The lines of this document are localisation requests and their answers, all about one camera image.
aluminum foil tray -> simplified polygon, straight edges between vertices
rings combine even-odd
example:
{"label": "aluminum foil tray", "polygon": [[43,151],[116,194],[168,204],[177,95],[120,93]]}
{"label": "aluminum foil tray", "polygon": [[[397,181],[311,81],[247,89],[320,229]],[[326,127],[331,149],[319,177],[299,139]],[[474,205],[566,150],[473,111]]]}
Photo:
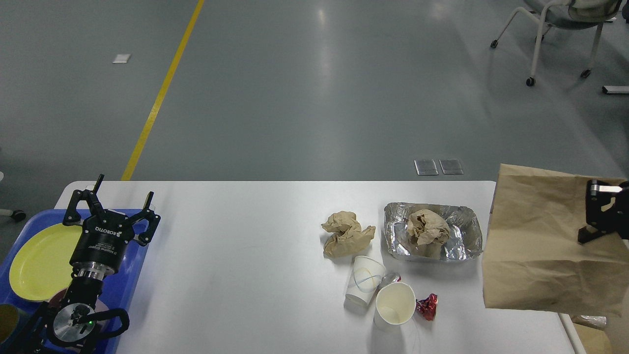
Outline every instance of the aluminum foil tray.
{"label": "aluminum foil tray", "polygon": [[384,207],[384,238],[391,255],[407,261],[432,259],[413,254],[408,242],[408,217],[421,209],[439,214],[450,226],[450,239],[443,245],[441,258],[437,261],[460,262],[481,255],[482,231],[472,209],[450,205],[389,203]]}

white table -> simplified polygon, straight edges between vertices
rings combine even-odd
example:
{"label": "white table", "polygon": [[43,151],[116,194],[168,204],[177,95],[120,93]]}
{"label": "white table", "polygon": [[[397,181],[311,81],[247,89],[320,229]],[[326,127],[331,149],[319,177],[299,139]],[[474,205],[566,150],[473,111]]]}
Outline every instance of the white table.
{"label": "white table", "polygon": [[[71,183],[56,208],[65,208]],[[485,309],[479,259],[399,261],[381,246],[389,202],[465,205],[487,233],[494,182],[105,181],[105,208],[139,208],[162,221],[150,244],[118,353],[573,353],[559,316]],[[376,238],[361,254],[398,271],[417,297],[439,296],[437,318],[385,333],[346,303],[351,257],[323,257],[321,227],[351,210]]]}

gray floor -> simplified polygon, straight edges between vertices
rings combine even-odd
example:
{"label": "gray floor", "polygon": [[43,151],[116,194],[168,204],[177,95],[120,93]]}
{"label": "gray floor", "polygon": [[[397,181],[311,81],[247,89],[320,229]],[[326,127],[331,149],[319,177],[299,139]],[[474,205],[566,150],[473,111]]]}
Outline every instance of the gray floor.
{"label": "gray floor", "polygon": [[[0,207],[120,179],[195,5],[0,2]],[[629,96],[601,86],[629,84],[629,25],[605,25],[586,80],[594,29],[552,30],[528,88],[534,25],[489,49],[520,5],[207,0],[133,179],[425,180],[413,159],[444,157],[465,175],[429,179],[628,176]],[[22,225],[0,220],[0,256]]]}

yellow plate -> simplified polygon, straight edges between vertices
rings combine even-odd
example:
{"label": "yellow plate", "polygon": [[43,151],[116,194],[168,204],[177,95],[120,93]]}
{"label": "yellow plate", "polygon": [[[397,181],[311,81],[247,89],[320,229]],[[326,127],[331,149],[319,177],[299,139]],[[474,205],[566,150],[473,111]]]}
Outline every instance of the yellow plate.
{"label": "yellow plate", "polygon": [[28,240],[9,270],[15,294],[29,301],[44,301],[68,287],[72,280],[70,257],[80,235],[80,226],[56,224]]}

empty paper cup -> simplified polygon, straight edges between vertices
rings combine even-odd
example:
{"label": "empty paper cup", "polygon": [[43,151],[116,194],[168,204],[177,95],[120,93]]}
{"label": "empty paper cup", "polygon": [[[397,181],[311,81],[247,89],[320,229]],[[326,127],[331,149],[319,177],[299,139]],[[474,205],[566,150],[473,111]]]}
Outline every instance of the empty paper cup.
{"label": "empty paper cup", "polygon": [[356,304],[367,306],[374,296],[385,270],[385,267],[376,260],[365,256],[356,256],[345,297]]}
{"label": "empty paper cup", "polygon": [[376,296],[374,322],[383,331],[390,331],[406,321],[415,313],[415,292],[405,283],[391,283]]}

